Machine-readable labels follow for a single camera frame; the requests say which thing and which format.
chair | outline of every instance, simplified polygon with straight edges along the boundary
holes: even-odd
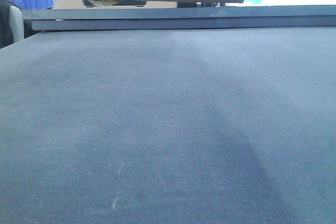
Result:
[[[16,43],[25,38],[25,29],[22,12],[16,6],[9,8],[9,26],[13,33],[13,42]]]

chair backrest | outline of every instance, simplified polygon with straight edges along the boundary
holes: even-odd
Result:
[[[16,6],[9,8],[9,26],[13,33],[13,41],[18,42],[25,38],[25,28],[23,23],[22,12]]]

gray metal frame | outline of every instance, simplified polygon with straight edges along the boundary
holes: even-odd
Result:
[[[26,10],[34,31],[335,26],[336,6]]]

gray fabric surface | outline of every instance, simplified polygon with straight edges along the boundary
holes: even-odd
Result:
[[[0,223],[336,223],[335,32],[44,33],[2,49]]]

white scuff mark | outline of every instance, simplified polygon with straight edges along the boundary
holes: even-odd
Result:
[[[55,147],[55,148],[37,148],[37,151],[51,151],[51,150],[63,150],[64,147]]]
[[[214,18],[214,17],[222,17],[222,16],[226,16],[226,15],[227,15],[227,12],[220,11],[220,12],[217,12],[217,14],[211,14],[210,17]]]
[[[149,160],[160,160],[160,159],[172,159],[172,157],[164,156],[164,157],[147,157]]]
[[[117,207],[117,201],[118,201],[118,196],[114,199],[114,202],[112,204],[112,209],[115,210],[115,208]]]
[[[121,173],[121,170],[124,168],[124,163],[122,163],[122,165],[121,165],[121,167],[120,167],[120,169],[119,169],[119,171],[118,171],[118,174],[120,174]]]

